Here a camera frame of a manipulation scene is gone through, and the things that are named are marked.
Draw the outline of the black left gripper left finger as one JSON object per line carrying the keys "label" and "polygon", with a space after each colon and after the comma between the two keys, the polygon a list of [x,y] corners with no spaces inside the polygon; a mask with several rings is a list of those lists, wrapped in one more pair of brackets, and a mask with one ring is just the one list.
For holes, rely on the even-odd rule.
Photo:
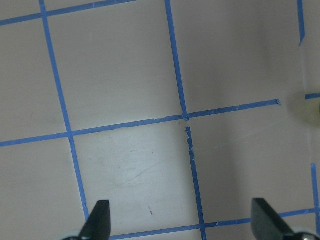
{"label": "black left gripper left finger", "polygon": [[77,236],[78,240],[108,240],[111,235],[109,200],[99,200]]}

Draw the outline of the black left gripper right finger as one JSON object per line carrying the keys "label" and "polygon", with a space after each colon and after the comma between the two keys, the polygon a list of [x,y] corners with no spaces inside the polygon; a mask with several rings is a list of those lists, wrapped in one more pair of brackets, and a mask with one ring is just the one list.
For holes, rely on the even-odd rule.
{"label": "black left gripper right finger", "polygon": [[295,233],[264,198],[251,201],[251,231],[256,240],[294,240]]}

